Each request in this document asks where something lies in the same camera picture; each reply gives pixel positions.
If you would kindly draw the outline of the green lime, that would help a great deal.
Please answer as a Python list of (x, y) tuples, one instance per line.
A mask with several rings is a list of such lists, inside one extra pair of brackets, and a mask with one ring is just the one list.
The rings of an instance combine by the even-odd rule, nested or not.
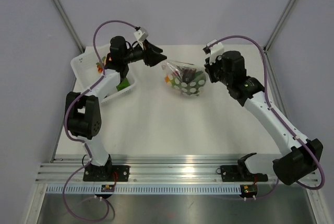
[(190, 93), (197, 94), (201, 93), (206, 84), (206, 74), (203, 71), (198, 71), (195, 73), (194, 79), (189, 83)]

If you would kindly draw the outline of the clear zip top bag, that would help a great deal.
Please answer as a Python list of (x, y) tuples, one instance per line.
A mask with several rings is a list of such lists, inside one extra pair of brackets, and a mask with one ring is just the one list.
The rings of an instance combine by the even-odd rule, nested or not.
[(203, 67), (180, 61), (165, 60), (161, 64), (163, 80), (175, 93), (185, 97), (199, 97), (207, 83)]

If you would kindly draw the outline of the white plastic basket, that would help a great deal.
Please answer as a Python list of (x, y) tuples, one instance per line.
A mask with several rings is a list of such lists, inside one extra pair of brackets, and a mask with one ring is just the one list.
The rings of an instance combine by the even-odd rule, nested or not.
[[(71, 68), (76, 76), (78, 83), (83, 87), (87, 88), (92, 83), (98, 80), (101, 76), (98, 71), (98, 58), (92, 46), (86, 47), (83, 54), (73, 58), (70, 62)], [(120, 98), (121, 96), (132, 92), (137, 85), (137, 78), (130, 69), (126, 76), (129, 86), (118, 91), (117, 88), (113, 88), (110, 93), (101, 101), (102, 104)]]

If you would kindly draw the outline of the yellow red mango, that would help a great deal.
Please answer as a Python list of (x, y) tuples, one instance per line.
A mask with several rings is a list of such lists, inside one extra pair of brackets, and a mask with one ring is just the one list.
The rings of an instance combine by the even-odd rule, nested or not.
[(180, 79), (178, 78), (178, 76), (174, 75), (174, 74), (169, 74), (165, 76), (165, 83), (173, 88), (173, 89), (179, 89), (181, 82)]

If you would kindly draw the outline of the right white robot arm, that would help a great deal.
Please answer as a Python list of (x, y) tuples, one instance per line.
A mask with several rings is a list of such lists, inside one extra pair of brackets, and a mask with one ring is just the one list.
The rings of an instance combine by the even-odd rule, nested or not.
[(204, 67), (210, 81), (223, 83), (229, 95), (261, 123), (280, 151), (274, 159), (255, 152), (240, 158), (237, 162), (240, 179), (274, 174), (284, 184), (291, 185), (317, 169), (322, 143), (318, 139), (310, 140), (278, 110), (261, 82), (247, 75), (240, 52), (224, 52), (214, 62), (206, 58)]

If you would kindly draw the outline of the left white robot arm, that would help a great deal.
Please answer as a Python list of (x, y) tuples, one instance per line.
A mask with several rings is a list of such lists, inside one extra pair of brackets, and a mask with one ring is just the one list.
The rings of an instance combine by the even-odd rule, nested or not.
[(110, 40), (110, 51), (102, 61), (100, 78), (83, 92), (69, 92), (65, 101), (64, 128), (69, 139), (80, 142), (88, 156), (84, 166), (86, 182), (116, 181), (117, 170), (99, 137), (102, 126), (100, 105), (120, 85), (129, 71), (129, 64), (143, 61), (149, 67), (166, 60), (163, 50), (148, 40), (130, 46), (122, 36)]

